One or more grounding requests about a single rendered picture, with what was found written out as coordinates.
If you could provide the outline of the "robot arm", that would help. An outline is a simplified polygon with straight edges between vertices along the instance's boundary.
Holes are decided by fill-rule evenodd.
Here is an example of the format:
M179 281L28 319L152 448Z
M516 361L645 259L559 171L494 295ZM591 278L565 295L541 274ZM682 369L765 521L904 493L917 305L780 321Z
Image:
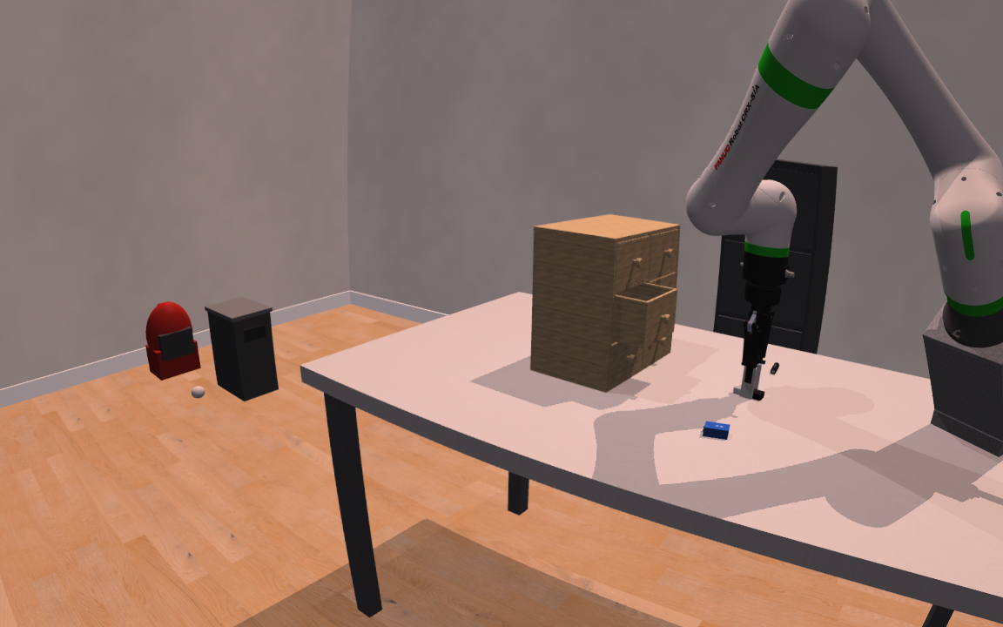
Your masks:
M930 225L945 332L967 347L1002 344L1003 166L889 0L788 0L735 123L686 194L686 214L711 237L745 234L744 280L776 288L795 278L795 196L763 178L855 59L934 179Z

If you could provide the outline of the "small wooden chest of drawers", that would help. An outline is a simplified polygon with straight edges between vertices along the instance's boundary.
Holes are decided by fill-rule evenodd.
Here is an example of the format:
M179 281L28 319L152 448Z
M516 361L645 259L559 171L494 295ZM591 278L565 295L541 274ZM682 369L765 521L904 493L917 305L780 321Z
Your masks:
M630 374L612 388L609 385L616 293L650 283L661 275L616 290L617 241L677 229L680 225L653 219L603 215L569 219L552 225L534 226L532 291L532 356L530 370L608 393L621 382L643 372L653 362Z

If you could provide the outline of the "brown wooden drawer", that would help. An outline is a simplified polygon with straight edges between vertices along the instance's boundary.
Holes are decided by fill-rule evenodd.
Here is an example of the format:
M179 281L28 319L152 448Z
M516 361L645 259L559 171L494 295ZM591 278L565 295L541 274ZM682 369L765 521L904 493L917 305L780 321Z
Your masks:
M666 344L666 341L668 341L668 344ZM660 339L659 341L656 342L656 344L652 344L651 346L646 347L644 349L644 354L643 354L643 366L645 367L646 365L649 365L650 362L658 360L658 357L661 357L664 354L668 353L670 351L670 347L671 347L671 334L669 334L669 336L664 337L663 339Z
M678 246L679 232L677 229L652 233L650 278L676 269Z
M643 349L625 344L610 344L609 385L626 380L630 374L638 372L642 365Z
M650 245L648 235L617 241L616 290L648 279Z
M656 344L674 332L676 308L674 288L640 283L616 293L612 341L643 349Z
M650 283L668 288L676 288L676 275L674 273L662 275L662 277L656 280L650 280Z

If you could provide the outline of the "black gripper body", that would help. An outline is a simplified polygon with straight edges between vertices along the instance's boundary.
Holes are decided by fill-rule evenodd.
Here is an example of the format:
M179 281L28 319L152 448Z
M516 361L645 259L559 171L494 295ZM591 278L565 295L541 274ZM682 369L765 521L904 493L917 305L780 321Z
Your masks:
M753 285L749 281L745 283L744 298L751 303L750 317L753 311L757 311L756 324L759 332L761 332L761 327L763 326L764 314L770 311L771 306L776 306L780 302L780 296L781 286L767 288L760 285Z

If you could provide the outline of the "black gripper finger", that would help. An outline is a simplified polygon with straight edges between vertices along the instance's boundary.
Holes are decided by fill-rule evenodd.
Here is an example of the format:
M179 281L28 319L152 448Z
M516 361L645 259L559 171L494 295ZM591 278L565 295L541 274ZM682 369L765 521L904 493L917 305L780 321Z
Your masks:
M757 355L759 354L761 338L763 338L765 325L767 325L768 320L768 314L764 313L763 326L761 327L761 332L759 332L757 330L756 316L757 311L753 311L751 317L749 311L749 321L746 320L744 322L744 350L742 350L741 362L741 365L744 366L744 374L742 374L742 386L739 396L750 398L750 400L753 396L753 390L755 390Z
M772 311L772 314L771 314L771 310L767 311L767 314L768 314L768 321L767 321L767 325L765 325L765 330L764 330L763 338L761 338L760 352L757 355L757 376L756 376L756 381L755 381L755 389L757 389L757 384L759 384L760 374L761 374L761 368L763 368L763 364L765 364L765 362L766 362L766 361L763 360L763 358L765 358L765 356L767 356L767 346L768 346L768 341L769 341L769 337L770 337L770 327L771 327L771 324L772 324L773 316L775 316L775 311Z

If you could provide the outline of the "black and white eraser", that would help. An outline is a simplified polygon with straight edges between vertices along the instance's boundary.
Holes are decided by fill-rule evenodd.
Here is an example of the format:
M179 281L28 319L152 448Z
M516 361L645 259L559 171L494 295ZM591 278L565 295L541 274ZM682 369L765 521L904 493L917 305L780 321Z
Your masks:
M740 395L740 390L741 390L741 385L737 384L735 388L733 388L733 394ZM761 401L764 398L764 390L757 390L757 389L753 390L752 398Z

